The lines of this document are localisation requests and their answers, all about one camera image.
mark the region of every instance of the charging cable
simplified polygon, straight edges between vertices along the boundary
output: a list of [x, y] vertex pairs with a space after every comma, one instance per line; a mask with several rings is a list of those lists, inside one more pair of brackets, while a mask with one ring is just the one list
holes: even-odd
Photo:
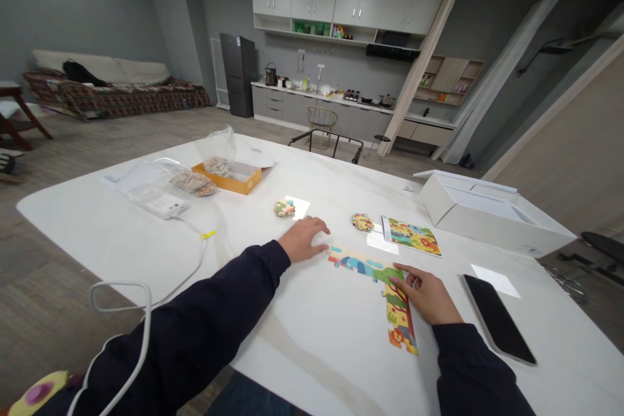
[[[201, 241], [202, 241], [200, 245], [200, 258], [199, 258], [196, 268], [178, 286], [176, 286], [174, 290], [172, 290], [164, 298], [162, 298], [161, 300], [159, 300], [158, 302], [154, 304], [151, 302], [150, 287], [147, 284], [141, 283], [139, 281], [101, 281], [91, 286], [91, 289], [89, 290], [89, 298], [91, 301], [91, 306], [97, 312], [112, 313], [112, 312], [122, 312], [122, 311], [137, 310], [137, 309], [143, 309], [145, 311], [145, 317], [143, 318], [143, 322], [144, 322], [143, 323], [143, 342], [141, 343], [141, 351], [138, 355], [138, 361], [136, 363], [135, 369], [132, 371], [132, 374], [130, 374], [130, 377], [128, 377], [128, 380], [126, 380], [125, 384], [122, 386], [122, 388], [120, 388], [120, 390], [113, 397], [113, 399], [109, 402], [106, 408], [102, 410], [99, 416], [107, 416], [112, 411], [115, 405], [119, 403], [119, 400], [121, 400], [122, 397], [125, 395], [125, 392], [127, 392], [127, 390], [130, 388], [130, 385], [132, 385], [134, 380], [137, 378], [137, 375], [140, 372], [141, 367], [143, 367], [143, 363], [145, 362], [145, 358], [148, 354], [148, 346], [150, 345], [150, 333], [149, 332], [150, 332], [150, 326], [151, 326], [151, 310], [167, 302], [171, 298], [171, 296], [173, 296], [193, 275], [195, 275], [195, 273], [197, 273], [197, 271], [200, 269], [203, 263], [203, 257], [206, 253], [206, 247], [208, 245], [207, 240], [209, 237], [215, 234], [215, 231], [203, 233], [200, 230], [198, 230], [195, 226], [193, 226], [191, 223], [189, 223], [183, 218], [180, 218], [179, 216], [175, 216], [174, 219], [184, 222], [188, 227], [193, 229], [193, 231], [199, 233]], [[101, 307], [98, 306], [98, 303], [96, 301], [96, 289], [101, 286], [113, 286], [113, 285], [136, 286], [136, 287], [143, 288], [143, 291], [145, 292], [145, 305], [138, 305], [138, 306], [134, 305], [131, 307], [117, 307], [114, 309], [102, 309]], [[91, 363], [89, 364], [89, 367], [86, 370], [86, 374], [84, 375], [83, 387], [79, 390], [78, 393], [76, 393], [76, 396], [73, 398], [70, 404], [70, 408], [67, 411], [67, 416], [73, 416], [73, 412], [78, 403], [78, 398], [80, 398], [80, 395], [88, 388], [89, 374], [91, 373], [91, 368], [93, 367], [93, 364], [95, 363], [96, 359], [99, 357], [100, 354], [104, 352], [104, 349], [106, 349], [106, 345], [110, 341], [112, 341], [113, 339], [119, 336], [120, 335], [115, 335], [114, 337], [107, 339], [104, 345], [102, 346], [101, 351], [97, 353], [97, 355], [91, 360]]]

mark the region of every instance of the black bag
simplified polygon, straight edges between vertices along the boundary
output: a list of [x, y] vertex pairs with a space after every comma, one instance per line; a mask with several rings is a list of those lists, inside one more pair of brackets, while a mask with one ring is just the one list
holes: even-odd
[[73, 60], [67, 60], [67, 62], [63, 63], [63, 71], [67, 75], [67, 78], [72, 81], [77, 81], [78, 83], [93, 83], [94, 86], [110, 86], [109, 83], [94, 77], [84, 66]]

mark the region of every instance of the phone screen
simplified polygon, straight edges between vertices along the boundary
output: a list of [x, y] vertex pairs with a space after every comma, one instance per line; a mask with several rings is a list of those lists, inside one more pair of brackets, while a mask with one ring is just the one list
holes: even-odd
[[515, 326], [512, 316], [507, 312], [494, 286], [474, 276], [463, 276], [493, 344], [505, 354], [537, 365], [538, 362]]

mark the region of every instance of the person's left hand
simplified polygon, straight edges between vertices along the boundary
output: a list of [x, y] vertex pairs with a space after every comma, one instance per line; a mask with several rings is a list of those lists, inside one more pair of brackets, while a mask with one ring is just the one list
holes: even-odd
[[284, 249], [291, 263], [297, 263], [314, 257], [329, 248], [328, 245], [312, 245], [312, 238], [323, 231], [330, 234], [330, 230], [325, 225], [325, 221], [320, 218], [306, 216], [297, 221], [292, 227], [278, 239], [279, 245]]

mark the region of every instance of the smartphone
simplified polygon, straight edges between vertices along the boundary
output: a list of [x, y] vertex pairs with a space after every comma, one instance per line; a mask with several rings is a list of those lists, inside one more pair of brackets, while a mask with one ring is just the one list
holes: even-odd
[[492, 347], [516, 361], [536, 366], [537, 360], [494, 286], [470, 275], [463, 275], [461, 279]]

